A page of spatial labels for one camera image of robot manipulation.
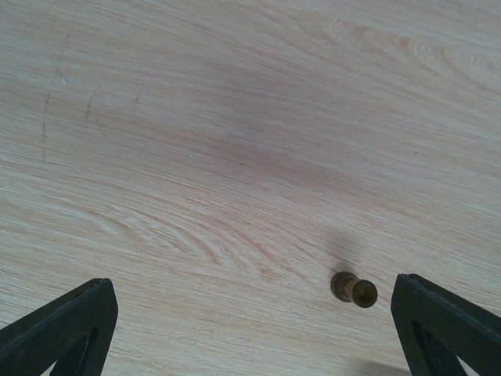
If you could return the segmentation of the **dark chess piece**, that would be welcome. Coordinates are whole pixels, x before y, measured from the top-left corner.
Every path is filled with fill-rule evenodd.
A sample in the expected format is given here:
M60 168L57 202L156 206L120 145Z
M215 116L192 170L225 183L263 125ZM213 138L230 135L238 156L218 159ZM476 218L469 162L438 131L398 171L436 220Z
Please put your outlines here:
M348 271L336 273L330 280L330 289L342 302L364 309L372 307L378 298L377 288L371 281L359 279Z

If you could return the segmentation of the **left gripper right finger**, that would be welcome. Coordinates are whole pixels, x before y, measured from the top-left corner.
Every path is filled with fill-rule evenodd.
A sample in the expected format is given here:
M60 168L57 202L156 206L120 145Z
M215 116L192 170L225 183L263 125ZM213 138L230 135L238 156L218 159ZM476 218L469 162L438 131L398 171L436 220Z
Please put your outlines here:
M413 375L500 374L500 317L417 274L399 274L391 313Z

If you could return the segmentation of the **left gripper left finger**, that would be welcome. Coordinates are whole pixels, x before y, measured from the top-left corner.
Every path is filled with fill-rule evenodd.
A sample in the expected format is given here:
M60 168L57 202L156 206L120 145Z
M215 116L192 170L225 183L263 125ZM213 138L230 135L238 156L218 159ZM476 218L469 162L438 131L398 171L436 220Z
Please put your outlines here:
M1 374L100 375L117 315L112 281L85 282L1 329Z

